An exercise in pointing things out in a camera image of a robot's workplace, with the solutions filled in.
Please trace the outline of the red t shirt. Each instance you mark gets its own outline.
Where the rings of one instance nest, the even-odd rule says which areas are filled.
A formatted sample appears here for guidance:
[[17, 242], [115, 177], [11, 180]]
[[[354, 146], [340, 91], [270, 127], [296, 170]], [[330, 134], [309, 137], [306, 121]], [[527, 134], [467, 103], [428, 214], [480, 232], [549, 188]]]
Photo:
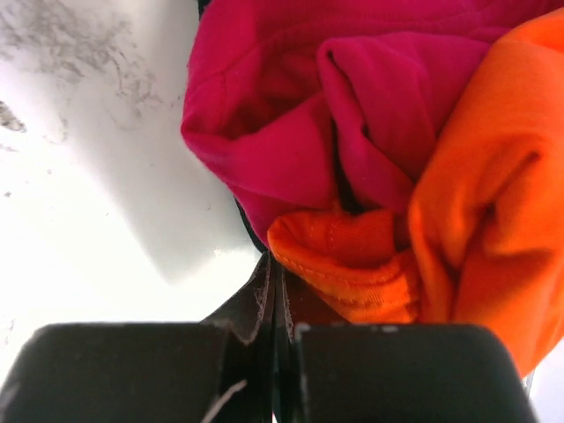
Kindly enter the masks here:
[[437, 138], [502, 35], [559, 1], [212, 1], [181, 133], [256, 236], [289, 212], [405, 211]]

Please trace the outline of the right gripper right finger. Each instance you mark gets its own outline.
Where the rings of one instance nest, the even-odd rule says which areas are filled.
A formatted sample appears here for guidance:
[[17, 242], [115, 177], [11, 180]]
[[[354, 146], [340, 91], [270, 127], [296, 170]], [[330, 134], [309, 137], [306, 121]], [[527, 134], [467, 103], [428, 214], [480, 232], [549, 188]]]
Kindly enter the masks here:
[[462, 324], [352, 324], [301, 279], [276, 286], [280, 422], [533, 422], [512, 359]]

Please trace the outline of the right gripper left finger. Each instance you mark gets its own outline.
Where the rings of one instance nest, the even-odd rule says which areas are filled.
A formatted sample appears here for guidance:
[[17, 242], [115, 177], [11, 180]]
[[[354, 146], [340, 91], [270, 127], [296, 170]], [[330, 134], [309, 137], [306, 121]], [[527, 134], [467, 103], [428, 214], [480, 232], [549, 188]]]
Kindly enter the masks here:
[[271, 256], [198, 323], [56, 323], [24, 344], [4, 422], [268, 422]]

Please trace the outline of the orange t shirt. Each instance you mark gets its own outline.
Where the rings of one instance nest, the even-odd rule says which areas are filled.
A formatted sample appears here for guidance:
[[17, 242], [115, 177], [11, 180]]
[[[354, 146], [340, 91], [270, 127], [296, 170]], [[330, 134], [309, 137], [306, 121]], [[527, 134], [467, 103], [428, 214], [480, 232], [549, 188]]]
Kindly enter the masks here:
[[351, 323], [468, 323], [528, 375], [563, 336], [563, 13], [494, 43], [405, 217], [302, 211], [273, 255]]

